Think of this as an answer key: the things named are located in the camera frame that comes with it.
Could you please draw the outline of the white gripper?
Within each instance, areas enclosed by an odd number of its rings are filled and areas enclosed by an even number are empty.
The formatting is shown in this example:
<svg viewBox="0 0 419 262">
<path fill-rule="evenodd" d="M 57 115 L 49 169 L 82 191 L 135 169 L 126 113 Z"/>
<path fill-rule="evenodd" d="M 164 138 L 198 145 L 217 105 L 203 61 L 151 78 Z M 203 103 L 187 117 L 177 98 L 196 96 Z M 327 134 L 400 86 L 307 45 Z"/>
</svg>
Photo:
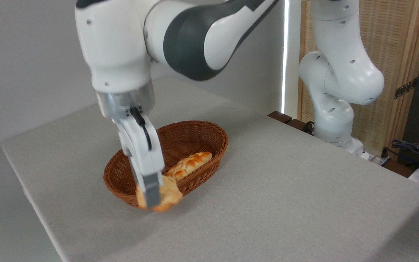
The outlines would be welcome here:
<svg viewBox="0 0 419 262">
<path fill-rule="evenodd" d="M 138 108 L 130 108 L 126 118 L 114 122 L 119 129 L 123 152 L 135 172 L 138 207 L 157 207 L 161 203 L 164 158 L 156 128 Z"/>
</svg>

